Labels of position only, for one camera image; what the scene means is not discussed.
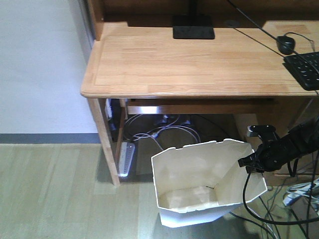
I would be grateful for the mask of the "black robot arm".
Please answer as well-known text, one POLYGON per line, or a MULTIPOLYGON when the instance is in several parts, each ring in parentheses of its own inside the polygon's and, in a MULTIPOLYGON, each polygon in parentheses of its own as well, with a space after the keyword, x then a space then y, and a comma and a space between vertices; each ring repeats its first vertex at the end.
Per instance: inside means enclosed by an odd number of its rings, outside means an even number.
POLYGON ((318 116, 292 128, 283 137, 276 134, 272 125, 250 125, 247 133, 262 141, 256 152, 238 160, 248 173, 279 170, 284 164, 319 149, 318 116))

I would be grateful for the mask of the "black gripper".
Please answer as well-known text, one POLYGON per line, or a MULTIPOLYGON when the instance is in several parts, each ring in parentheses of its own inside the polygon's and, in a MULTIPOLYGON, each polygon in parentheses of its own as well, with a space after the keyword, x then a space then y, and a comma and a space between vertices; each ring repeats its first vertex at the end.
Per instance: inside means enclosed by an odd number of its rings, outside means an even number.
POLYGON ((247 173, 279 170, 282 168, 278 160, 281 147, 281 143, 261 144, 256 152, 238 160, 239 167, 245 167, 247 173))

